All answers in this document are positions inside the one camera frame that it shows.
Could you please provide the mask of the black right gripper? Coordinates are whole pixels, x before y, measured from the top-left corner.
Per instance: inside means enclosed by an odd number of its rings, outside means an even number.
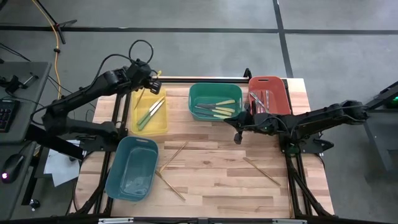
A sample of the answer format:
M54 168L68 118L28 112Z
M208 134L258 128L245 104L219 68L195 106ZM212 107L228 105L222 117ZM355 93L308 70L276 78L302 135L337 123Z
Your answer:
M254 133L260 133L265 135L273 136L279 131L279 122L275 116L264 113L264 118L260 121L256 121L254 116L245 111L241 112L235 117L225 118L224 122L230 124L236 129L237 133L234 136L234 142L241 144L243 139L243 132L249 131Z

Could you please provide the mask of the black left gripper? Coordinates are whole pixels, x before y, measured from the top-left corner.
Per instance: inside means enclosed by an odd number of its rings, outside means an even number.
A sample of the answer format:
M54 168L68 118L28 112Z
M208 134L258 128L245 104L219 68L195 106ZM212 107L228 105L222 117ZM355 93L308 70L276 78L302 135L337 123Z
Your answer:
M162 83L158 81L158 74L143 61L135 61L126 70L128 79L128 89L137 91L140 89L148 89L151 93L159 93Z

